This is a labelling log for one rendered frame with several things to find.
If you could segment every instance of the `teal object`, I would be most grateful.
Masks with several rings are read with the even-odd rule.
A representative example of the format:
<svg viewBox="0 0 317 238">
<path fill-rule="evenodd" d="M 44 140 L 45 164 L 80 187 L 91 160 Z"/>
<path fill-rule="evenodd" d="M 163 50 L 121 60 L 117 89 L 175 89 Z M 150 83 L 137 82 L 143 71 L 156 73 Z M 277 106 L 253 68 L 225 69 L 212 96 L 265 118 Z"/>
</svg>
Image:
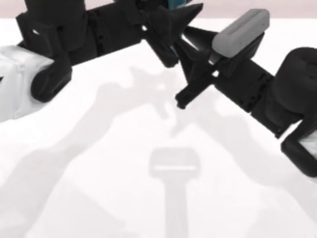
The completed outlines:
<svg viewBox="0 0 317 238">
<path fill-rule="evenodd" d="M 168 8 L 169 10 L 175 10 L 177 7 L 185 5 L 186 3 L 186 0 L 168 0 Z"/>
</svg>

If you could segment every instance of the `white background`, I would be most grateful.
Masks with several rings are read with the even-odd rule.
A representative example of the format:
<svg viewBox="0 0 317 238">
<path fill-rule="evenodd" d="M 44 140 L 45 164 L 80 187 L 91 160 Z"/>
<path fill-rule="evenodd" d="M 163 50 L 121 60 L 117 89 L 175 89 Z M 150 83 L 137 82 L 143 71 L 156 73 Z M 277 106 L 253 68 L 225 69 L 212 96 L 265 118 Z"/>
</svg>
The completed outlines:
<svg viewBox="0 0 317 238">
<path fill-rule="evenodd" d="M 317 20 L 273 19 L 254 60 L 275 74 L 290 50 L 317 46 L 316 29 Z M 21 40 L 12 19 L 0 32 L 1 46 Z M 184 86 L 180 65 L 165 69 L 143 42 L 74 67 L 49 106 L 0 124 L 0 238 L 168 237 L 164 203 L 175 194 L 150 172 L 158 151 L 193 154 L 188 237 L 317 237 L 317 185 L 280 141 L 212 88 L 177 109 Z"/>
</svg>

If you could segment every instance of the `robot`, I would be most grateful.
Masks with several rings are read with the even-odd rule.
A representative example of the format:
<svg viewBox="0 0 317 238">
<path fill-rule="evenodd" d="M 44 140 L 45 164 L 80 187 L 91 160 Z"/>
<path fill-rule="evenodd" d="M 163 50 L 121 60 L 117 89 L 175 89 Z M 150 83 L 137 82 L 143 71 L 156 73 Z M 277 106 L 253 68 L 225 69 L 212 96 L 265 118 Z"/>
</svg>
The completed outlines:
<svg viewBox="0 0 317 238">
<path fill-rule="evenodd" d="M 317 178 L 317 50 L 292 50 L 275 76 L 253 62 L 269 27 L 266 9 L 213 32 L 188 26 L 203 4 L 187 0 L 115 0 L 91 10 L 84 0 L 25 3 L 16 18 L 23 41 L 0 48 L 0 121 L 45 107 L 71 81 L 73 66 L 145 40 L 165 67 L 181 64 L 187 86 L 175 97 L 179 108 L 213 85 L 276 138 L 299 123 L 281 150 Z"/>
</svg>

